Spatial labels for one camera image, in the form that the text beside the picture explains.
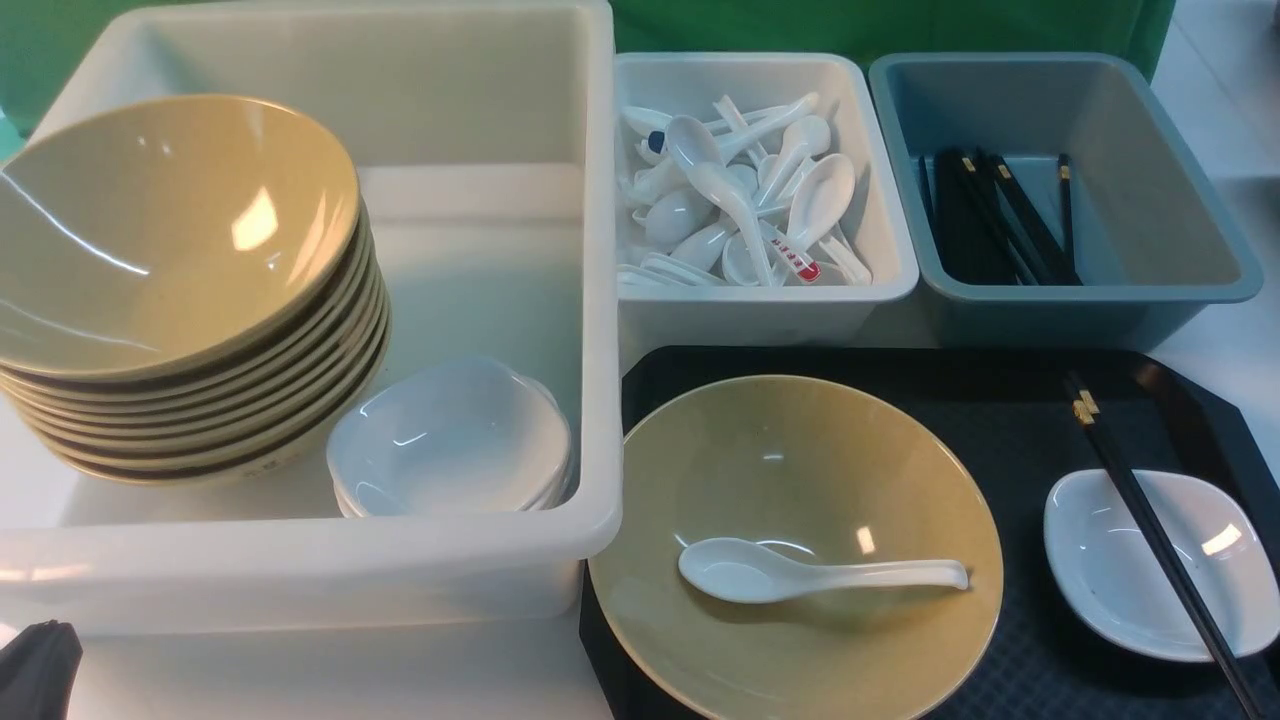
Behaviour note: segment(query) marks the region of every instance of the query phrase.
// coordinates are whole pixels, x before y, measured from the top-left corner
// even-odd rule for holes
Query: stack of bowls
[[[193,95],[0,169],[0,387],[84,473],[252,477],[376,374],[390,305],[356,169],[315,120]]]

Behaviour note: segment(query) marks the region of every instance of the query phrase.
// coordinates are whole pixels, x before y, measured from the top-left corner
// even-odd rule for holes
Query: white plastic tray
[[[580,428],[562,506],[344,520],[321,452],[233,486],[79,475],[0,402],[0,623],[81,633],[550,616],[620,521],[612,22],[603,0],[155,8],[99,38],[36,137],[168,94],[308,113],[361,168],[393,302],[376,392],[490,354]]]
[[[667,345],[849,345],[872,311],[906,297],[919,279],[915,250],[893,183],[870,92],[858,65],[804,53],[628,53],[617,58],[620,108],[718,119],[712,102],[728,95],[744,111],[790,104],[818,92],[831,123],[832,150],[854,161],[858,187],[841,220],[845,236],[876,277],[865,287],[680,288],[620,286],[622,361],[630,368]],[[618,123],[617,172],[646,168],[637,136]],[[777,152],[778,138],[769,151]],[[635,260],[644,232],[617,204],[621,258]]]

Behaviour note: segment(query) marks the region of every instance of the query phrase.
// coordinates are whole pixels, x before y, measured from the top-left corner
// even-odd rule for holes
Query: black tray
[[[630,429],[668,400],[716,380],[785,373],[864,389],[936,433],[991,506],[1005,556],[1005,597],[986,656],[927,717],[1240,717],[1213,665],[1164,662],[1115,647],[1089,630],[1057,591],[1044,557],[1044,500],[1062,475],[1098,466],[1064,398],[1066,368],[1080,370],[1135,466],[1196,475],[1239,501],[1280,574],[1280,491],[1244,418],[1144,355],[668,347],[627,373],[622,421]],[[600,614],[589,577],[579,634],[614,717],[698,717],[631,662]],[[1280,643],[1240,666],[1268,714],[1280,712]]]

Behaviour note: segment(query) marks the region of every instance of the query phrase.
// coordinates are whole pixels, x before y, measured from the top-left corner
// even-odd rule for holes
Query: blue-gray container
[[[888,55],[870,86],[941,343],[1149,350],[1206,305],[1262,288],[1248,242],[1124,60]],[[974,286],[942,269],[916,159],[952,146],[1002,154],[1059,242],[1057,155],[1070,155],[1083,287]]]

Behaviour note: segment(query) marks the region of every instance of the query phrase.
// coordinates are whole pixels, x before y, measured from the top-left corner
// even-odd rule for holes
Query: ceramic bowl
[[[283,384],[262,383],[205,406],[142,415],[141,420],[148,420],[145,425],[100,425],[65,420],[42,414],[31,405],[19,406],[18,411],[33,428],[58,441],[93,448],[95,452],[165,455],[214,447],[230,438],[260,432],[287,420],[333,387],[375,340],[374,333],[383,314],[384,290],[376,275],[372,281],[367,301],[356,307],[321,347],[291,368],[293,372],[282,373],[282,379],[287,380]],[[174,418],[177,415],[191,415],[192,419]]]
[[[261,338],[330,275],[356,169],[315,120],[248,97],[111,110],[0,169],[0,365],[125,380]]]
[[[748,377],[672,400],[626,438],[622,506],[589,560],[595,594],[635,664],[707,717],[916,717],[996,626],[1004,564],[973,478],[909,415],[845,386]],[[972,587],[731,605],[677,570],[684,547],[721,536],[806,562],[950,557]]]
[[[232,483],[257,478],[266,473],[278,470],[289,462],[300,459],[303,454],[324,443],[324,438],[333,430],[334,424],[342,418],[358,398],[360,395],[374,382],[383,359],[387,356],[389,337],[383,338],[383,345],[376,350],[372,360],[365,366],[365,374],[360,380],[344,393],[339,393],[333,406],[319,414],[319,420],[305,425],[283,439],[278,439],[265,447],[260,447],[219,460],[210,465],[189,466],[179,470],[122,470],[110,465],[86,462],[74,457],[61,457],[63,462],[72,468],[99,478],[138,486],[175,486],[187,483]]]
[[[536,380],[489,357],[435,365],[338,423],[326,457],[360,515],[535,509],[561,487],[568,420]]]
[[[333,407],[360,386],[369,364],[387,345],[389,323],[390,310],[384,297],[378,305],[378,319],[362,337],[358,351],[339,360],[330,380],[308,387],[302,393],[303,401],[285,416],[265,425],[250,418],[232,428],[227,439],[207,447],[173,454],[160,454],[151,448],[142,452],[113,452],[99,446],[72,443],[38,429],[36,433],[50,450],[63,457],[118,470],[164,473],[224,464],[288,438],[333,413]]]
[[[1134,470],[1196,589],[1238,656],[1280,633],[1280,591],[1239,505],[1188,475]],[[1044,548],[1071,610],[1103,638],[1176,662],[1212,662],[1103,470],[1066,475],[1044,503]]]
[[[232,395],[278,378],[332,334],[340,318],[364,288],[362,281],[376,268],[367,217],[352,238],[344,258],[308,307],[259,343],[233,352],[201,372],[132,383],[79,383],[0,369],[0,386],[24,402],[63,418],[78,414],[159,413]]]
[[[376,273],[367,274],[360,286],[356,301],[340,309],[340,322],[328,328],[326,334],[317,338],[315,347],[294,356],[293,363],[275,374],[230,395],[211,389],[207,392],[209,397],[202,397],[197,402],[183,396],[150,402],[146,410],[132,414],[104,414],[68,411],[17,392],[15,395],[23,400],[19,410],[28,418],[67,433],[115,439],[157,439],[192,434],[251,416],[285,414],[291,404],[297,402],[300,393],[330,382],[333,373],[338,372],[335,368],[339,361],[362,346],[362,340],[367,337],[376,319],[384,288],[381,277]],[[206,391],[196,395],[204,396]]]

